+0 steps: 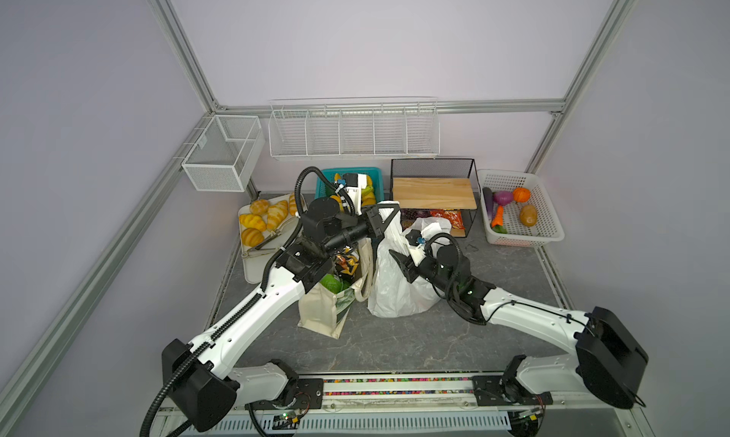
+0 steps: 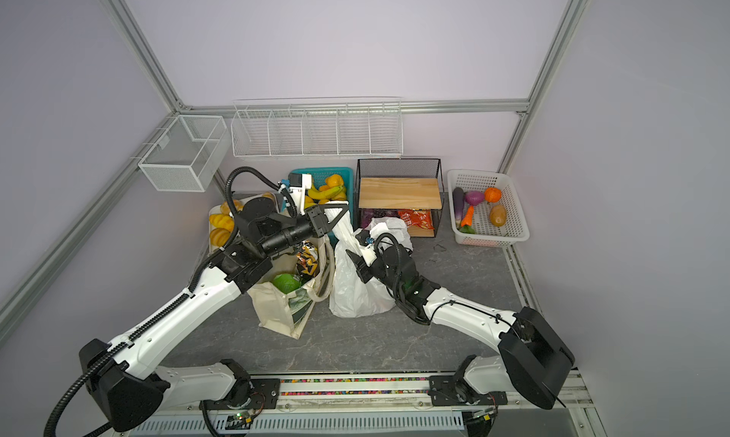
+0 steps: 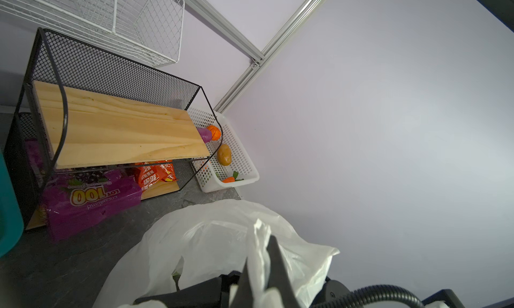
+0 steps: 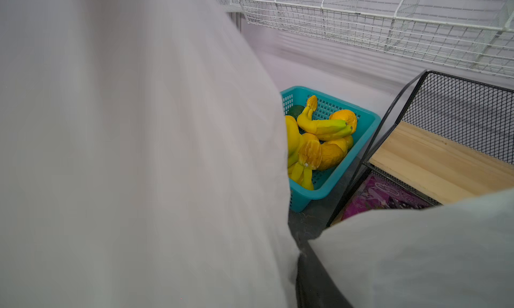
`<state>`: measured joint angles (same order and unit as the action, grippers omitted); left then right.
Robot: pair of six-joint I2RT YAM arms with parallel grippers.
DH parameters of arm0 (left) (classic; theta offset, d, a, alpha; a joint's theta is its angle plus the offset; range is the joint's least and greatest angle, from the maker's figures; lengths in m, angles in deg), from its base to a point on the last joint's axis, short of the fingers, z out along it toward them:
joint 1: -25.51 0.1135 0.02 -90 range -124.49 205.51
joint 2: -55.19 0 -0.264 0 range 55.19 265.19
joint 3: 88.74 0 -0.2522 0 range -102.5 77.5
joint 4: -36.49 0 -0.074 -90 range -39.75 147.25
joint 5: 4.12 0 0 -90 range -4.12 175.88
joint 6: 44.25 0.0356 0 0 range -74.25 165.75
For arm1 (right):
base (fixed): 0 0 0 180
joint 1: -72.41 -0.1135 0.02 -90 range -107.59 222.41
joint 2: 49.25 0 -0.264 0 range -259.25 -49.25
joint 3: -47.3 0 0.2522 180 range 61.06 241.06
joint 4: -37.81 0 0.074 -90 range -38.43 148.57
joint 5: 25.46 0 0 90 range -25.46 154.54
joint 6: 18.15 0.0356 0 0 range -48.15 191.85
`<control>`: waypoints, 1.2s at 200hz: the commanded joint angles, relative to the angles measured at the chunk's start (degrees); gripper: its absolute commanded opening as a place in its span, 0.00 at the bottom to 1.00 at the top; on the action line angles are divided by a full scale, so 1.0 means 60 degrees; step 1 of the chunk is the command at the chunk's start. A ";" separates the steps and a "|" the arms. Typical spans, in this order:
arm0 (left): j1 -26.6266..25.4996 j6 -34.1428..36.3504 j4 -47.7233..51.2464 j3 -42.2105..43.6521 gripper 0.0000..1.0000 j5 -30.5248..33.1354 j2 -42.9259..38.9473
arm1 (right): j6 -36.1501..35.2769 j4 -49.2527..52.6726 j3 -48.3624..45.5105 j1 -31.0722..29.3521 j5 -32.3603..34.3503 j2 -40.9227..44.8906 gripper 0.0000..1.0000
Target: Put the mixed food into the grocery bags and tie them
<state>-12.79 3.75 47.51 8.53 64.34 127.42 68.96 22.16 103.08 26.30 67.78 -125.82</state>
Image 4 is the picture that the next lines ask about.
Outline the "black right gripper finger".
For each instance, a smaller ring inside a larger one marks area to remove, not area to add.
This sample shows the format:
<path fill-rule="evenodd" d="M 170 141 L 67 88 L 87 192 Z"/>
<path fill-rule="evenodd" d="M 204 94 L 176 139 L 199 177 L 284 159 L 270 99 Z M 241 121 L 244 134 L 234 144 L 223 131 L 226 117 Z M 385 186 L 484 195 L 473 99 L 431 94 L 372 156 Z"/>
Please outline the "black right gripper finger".
<path fill-rule="evenodd" d="M 298 243 L 300 255 L 297 263 L 297 307 L 352 307 L 334 284 L 325 267 L 307 240 Z"/>

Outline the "white plastic grocery bag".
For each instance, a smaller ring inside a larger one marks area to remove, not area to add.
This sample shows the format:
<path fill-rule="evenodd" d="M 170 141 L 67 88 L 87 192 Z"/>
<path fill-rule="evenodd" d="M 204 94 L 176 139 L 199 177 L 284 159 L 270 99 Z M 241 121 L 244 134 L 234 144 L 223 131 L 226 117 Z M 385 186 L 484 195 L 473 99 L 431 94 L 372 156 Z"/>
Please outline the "white plastic grocery bag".
<path fill-rule="evenodd" d="M 296 307 L 287 156 L 216 0 L 1 0 L 2 307 Z"/>

